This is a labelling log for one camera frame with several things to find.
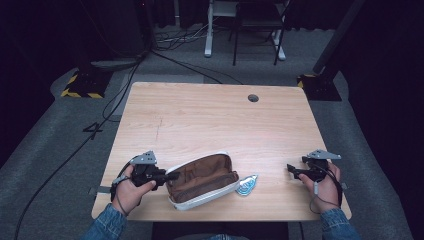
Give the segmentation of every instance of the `wooden table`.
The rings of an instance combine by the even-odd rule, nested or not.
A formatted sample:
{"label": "wooden table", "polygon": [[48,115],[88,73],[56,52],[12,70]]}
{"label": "wooden table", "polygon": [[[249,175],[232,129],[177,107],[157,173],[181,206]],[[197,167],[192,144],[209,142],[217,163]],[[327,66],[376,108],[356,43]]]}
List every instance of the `wooden table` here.
{"label": "wooden table", "polygon": [[[250,94],[259,101],[249,101]],[[307,168],[301,156],[316,149],[325,150],[325,145],[300,88],[138,82],[131,88],[101,185],[110,186],[127,161],[148,150],[162,169],[224,150],[240,178],[259,174],[249,196],[234,192],[178,211],[163,186],[146,194],[128,219],[316,220],[319,215],[309,210],[306,187],[286,167]],[[99,194],[93,218],[109,202],[109,194]],[[350,218],[346,199],[342,209]]]}

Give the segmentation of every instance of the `brown pouch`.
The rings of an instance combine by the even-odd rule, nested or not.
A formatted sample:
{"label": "brown pouch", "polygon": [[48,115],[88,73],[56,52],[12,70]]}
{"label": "brown pouch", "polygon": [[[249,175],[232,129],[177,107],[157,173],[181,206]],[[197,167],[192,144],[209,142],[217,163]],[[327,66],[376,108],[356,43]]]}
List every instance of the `brown pouch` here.
{"label": "brown pouch", "polygon": [[216,199],[238,187],[239,176],[232,170],[231,158],[219,153],[169,169],[179,172],[168,181],[169,200],[177,209],[186,210]]}

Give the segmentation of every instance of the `wrist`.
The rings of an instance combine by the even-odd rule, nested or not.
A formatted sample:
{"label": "wrist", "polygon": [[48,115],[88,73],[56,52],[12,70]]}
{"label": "wrist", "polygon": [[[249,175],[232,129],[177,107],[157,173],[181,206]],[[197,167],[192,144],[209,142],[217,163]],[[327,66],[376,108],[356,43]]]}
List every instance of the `wrist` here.
{"label": "wrist", "polygon": [[112,201],[111,205],[116,211],[120,212],[125,217],[127,216],[126,213],[119,206],[119,203],[115,199]]}

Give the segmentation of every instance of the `sleeve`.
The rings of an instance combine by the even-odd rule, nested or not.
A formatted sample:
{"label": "sleeve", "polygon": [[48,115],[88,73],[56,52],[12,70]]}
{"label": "sleeve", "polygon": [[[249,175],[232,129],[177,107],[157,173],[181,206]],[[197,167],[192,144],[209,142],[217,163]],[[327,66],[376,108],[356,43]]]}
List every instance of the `sleeve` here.
{"label": "sleeve", "polygon": [[127,219],[109,203],[91,224],[81,240],[119,239],[127,225]]}
{"label": "sleeve", "polygon": [[344,212],[331,209],[321,214],[322,234],[325,240],[361,239],[355,228],[350,225]]}

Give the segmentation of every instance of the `person's left hand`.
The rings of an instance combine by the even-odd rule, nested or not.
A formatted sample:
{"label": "person's left hand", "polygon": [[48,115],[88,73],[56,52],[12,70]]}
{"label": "person's left hand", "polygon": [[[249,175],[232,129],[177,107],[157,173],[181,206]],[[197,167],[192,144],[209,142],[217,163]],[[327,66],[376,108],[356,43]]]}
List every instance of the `person's left hand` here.
{"label": "person's left hand", "polygon": [[[124,175],[131,176],[133,170],[134,167],[129,165],[125,169]],[[116,195],[112,201],[112,206],[124,216],[127,216],[140,203],[143,195],[152,190],[155,185],[155,181],[150,181],[140,187],[136,187],[130,179],[122,181],[116,188]]]}

